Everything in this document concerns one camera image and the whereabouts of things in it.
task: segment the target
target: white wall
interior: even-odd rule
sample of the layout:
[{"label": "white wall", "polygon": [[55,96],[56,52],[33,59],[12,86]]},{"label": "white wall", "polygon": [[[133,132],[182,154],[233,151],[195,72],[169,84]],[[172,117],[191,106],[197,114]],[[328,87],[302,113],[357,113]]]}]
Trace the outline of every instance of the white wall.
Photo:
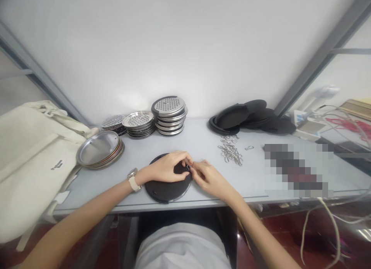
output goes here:
[{"label": "white wall", "polygon": [[[360,27],[344,48],[371,49],[371,17]],[[326,104],[340,106],[348,99],[371,98],[371,55],[339,54],[291,107],[291,111],[306,105],[313,93],[326,85],[340,88]]]},{"label": "white wall", "polygon": [[[6,55],[0,51],[0,74],[17,71]],[[26,76],[0,80],[0,115],[26,102],[47,100],[47,96]]]},{"label": "white wall", "polygon": [[0,20],[92,123],[182,97],[274,108],[353,0],[0,0]]}]

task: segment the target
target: wristwatch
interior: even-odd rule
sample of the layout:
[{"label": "wristwatch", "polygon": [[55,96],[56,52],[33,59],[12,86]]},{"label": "wristwatch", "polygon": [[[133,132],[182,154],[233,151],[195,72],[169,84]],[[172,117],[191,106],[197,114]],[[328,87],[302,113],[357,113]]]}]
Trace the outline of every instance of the wristwatch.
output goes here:
[{"label": "wristwatch", "polygon": [[142,188],[142,186],[138,186],[138,184],[135,182],[135,175],[137,172],[138,169],[134,168],[128,174],[129,183],[134,192],[137,192],[138,190],[140,190],[140,188]]}]

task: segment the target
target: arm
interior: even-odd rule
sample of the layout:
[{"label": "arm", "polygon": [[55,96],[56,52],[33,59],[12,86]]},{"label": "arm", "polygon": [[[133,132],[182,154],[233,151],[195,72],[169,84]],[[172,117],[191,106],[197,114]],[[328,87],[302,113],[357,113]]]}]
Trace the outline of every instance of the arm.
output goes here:
[{"label": "arm", "polygon": [[192,176],[209,194],[228,204],[240,218],[270,269],[298,269],[300,266],[255,216],[241,195],[206,160],[193,162]]},{"label": "arm", "polygon": [[[186,151],[169,153],[138,171],[135,182],[143,185],[150,180],[165,182],[184,180],[188,172],[182,174],[173,172],[174,166],[180,161],[183,166],[186,163],[192,165],[192,159]],[[71,213],[45,234],[27,256],[20,269],[58,268],[73,245],[132,191],[126,179]]]}]

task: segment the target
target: pile of metal clips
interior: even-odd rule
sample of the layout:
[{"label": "pile of metal clips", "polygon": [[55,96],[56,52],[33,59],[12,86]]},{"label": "pile of metal clips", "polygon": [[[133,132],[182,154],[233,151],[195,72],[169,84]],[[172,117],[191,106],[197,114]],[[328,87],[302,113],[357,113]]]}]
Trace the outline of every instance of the pile of metal clips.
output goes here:
[{"label": "pile of metal clips", "polygon": [[229,163],[230,160],[234,161],[237,165],[242,166],[242,154],[238,152],[237,147],[233,144],[237,144],[239,139],[237,135],[231,136],[221,136],[223,139],[220,140],[223,145],[218,145],[218,148],[221,149],[221,155],[224,157],[224,161]]}]

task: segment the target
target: stack of strainer lids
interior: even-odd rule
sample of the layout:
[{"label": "stack of strainer lids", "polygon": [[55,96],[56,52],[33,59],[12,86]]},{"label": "stack of strainer lids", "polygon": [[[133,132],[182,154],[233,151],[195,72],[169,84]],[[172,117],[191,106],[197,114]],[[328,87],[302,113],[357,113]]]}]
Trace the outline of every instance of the stack of strainer lids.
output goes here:
[{"label": "stack of strainer lids", "polygon": [[156,100],[152,105],[157,131],[165,136],[172,136],[183,131],[188,109],[183,99],[167,96]]},{"label": "stack of strainer lids", "polygon": [[77,162],[88,169],[102,169],[120,158],[124,143],[113,131],[103,131],[91,136],[78,149]]},{"label": "stack of strainer lids", "polygon": [[128,135],[135,139],[147,138],[156,130],[153,113],[147,111],[131,113],[124,118],[123,126]]},{"label": "stack of strainer lids", "polygon": [[116,132],[119,136],[126,133],[126,128],[123,126],[122,121],[124,120],[124,115],[115,115],[107,118],[100,126],[104,131]]}]

